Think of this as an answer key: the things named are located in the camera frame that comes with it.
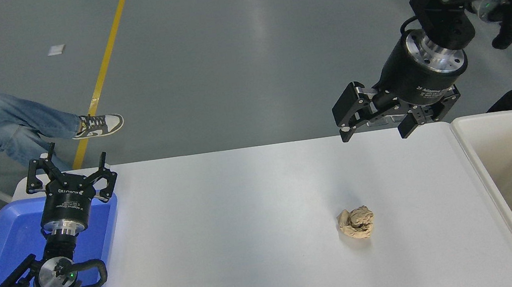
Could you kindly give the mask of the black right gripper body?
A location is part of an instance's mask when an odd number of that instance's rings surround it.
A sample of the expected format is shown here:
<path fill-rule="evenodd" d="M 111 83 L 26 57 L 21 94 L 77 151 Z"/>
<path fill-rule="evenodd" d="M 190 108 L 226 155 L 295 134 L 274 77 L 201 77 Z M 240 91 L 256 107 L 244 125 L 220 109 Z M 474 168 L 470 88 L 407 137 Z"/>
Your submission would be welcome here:
<path fill-rule="evenodd" d="M 399 40 L 383 66 L 379 91 L 414 105 L 431 105 L 467 68 L 464 50 L 442 48 L 423 37 Z"/>

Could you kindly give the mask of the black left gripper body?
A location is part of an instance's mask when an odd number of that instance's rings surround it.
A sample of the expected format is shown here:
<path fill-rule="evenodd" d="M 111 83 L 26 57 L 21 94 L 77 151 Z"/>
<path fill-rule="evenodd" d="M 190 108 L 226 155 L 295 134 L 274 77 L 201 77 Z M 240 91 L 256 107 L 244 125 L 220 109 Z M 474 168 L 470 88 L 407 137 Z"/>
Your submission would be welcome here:
<path fill-rule="evenodd" d="M 85 179 L 84 175 L 64 173 L 66 185 L 57 179 L 47 184 L 42 228 L 50 228 L 54 222 L 62 220 L 78 224 L 88 222 L 95 190 Z"/>

